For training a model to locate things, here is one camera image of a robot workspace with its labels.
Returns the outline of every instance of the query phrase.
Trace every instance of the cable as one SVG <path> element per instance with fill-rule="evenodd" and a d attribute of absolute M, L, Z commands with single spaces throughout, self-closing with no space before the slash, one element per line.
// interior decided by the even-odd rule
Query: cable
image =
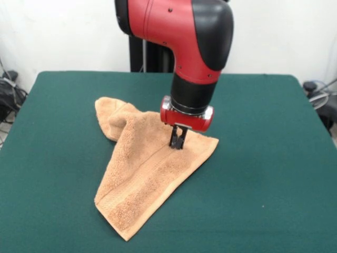
<path fill-rule="evenodd" d="M 4 65 L 2 64 L 1 57 L 0 57 L 0 66 L 1 66 L 1 68 L 2 68 L 2 70 L 3 70 L 3 72 L 5 72 L 6 75 L 8 76 L 8 78 L 12 81 L 11 76 L 10 76 L 9 73 L 5 70 Z"/>
<path fill-rule="evenodd" d="M 0 129 L 0 132 L 9 134 L 7 131 L 4 131 L 4 130 L 2 130 L 2 129 Z"/>
<path fill-rule="evenodd" d="M 320 91 L 326 89 L 327 87 L 331 86 L 332 84 L 334 84 L 335 82 L 337 82 L 337 78 L 332 80 L 330 83 L 328 83 L 327 85 L 325 85 L 324 87 L 318 89 L 317 91 L 313 92 L 312 95 L 316 95 L 318 94 Z"/>
<path fill-rule="evenodd" d="M 15 109 L 15 108 L 13 108 L 12 106 L 10 106 L 5 100 L 1 100 L 1 102 L 3 102 L 8 108 L 10 108 L 12 111 L 14 111 L 14 112 L 18 112 L 18 110 L 17 109 Z"/>

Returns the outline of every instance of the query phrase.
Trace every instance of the black cable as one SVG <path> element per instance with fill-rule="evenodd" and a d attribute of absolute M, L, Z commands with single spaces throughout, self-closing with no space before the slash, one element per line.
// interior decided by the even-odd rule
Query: black cable
<path fill-rule="evenodd" d="M 5 104 L 5 106 L 7 106 L 9 109 L 11 109 L 12 111 L 14 111 L 15 113 L 18 112 L 18 109 L 13 108 L 11 105 L 9 105 L 5 100 L 1 100 L 2 103 Z"/>
<path fill-rule="evenodd" d="M 317 90 L 317 91 L 313 92 L 313 93 L 312 93 L 312 95 L 316 95 L 316 94 L 318 94 L 320 91 L 322 91 L 322 90 L 326 89 L 327 87 L 331 86 L 331 85 L 332 85 L 332 84 L 334 84 L 335 82 L 337 82 L 337 78 L 336 78 L 336 79 L 334 79 L 334 80 L 332 80 L 332 81 L 331 81 L 330 83 L 328 83 L 327 85 L 325 85 L 325 86 L 321 87 L 319 90 Z"/>

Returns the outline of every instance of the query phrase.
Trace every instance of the equipment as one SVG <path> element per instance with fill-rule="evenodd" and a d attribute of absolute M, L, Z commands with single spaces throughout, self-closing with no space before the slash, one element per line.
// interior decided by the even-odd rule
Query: equipment
<path fill-rule="evenodd" d="M 182 149 L 188 129 L 205 132 L 212 122 L 209 103 L 230 52 L 232 11 L 222 0 L 115 0 L 115 6 L 124 33 L 173 51 L 171 96 L 160 113 L 173 126 L 170 146 Z"/>

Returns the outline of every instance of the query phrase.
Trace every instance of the table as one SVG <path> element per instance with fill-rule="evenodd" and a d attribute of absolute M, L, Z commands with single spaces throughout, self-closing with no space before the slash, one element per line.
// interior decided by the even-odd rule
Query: table
<path fill-rule="evenodd" d="M 222 75 L 214 154 L 129 242 L 94 196 L 102 96 L 159 111 L 171 74 L 41 73 L 0 151 L 0 252 L 333 252 L 337 151 L 294 77 Z"/>

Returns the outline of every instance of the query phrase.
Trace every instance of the towel fold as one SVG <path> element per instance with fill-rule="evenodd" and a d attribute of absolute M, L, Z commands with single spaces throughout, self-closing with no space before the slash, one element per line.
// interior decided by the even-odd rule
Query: towel fold
<path fill-rule="evenodd" d="M 189 131 L 183 150 L 169 147 L 172 127 L 156 112 L 118 99 L 95 102 L 100 127 L 116 141 L 95 205 L 126 241 L 214 152 L 218 139 Z"/>

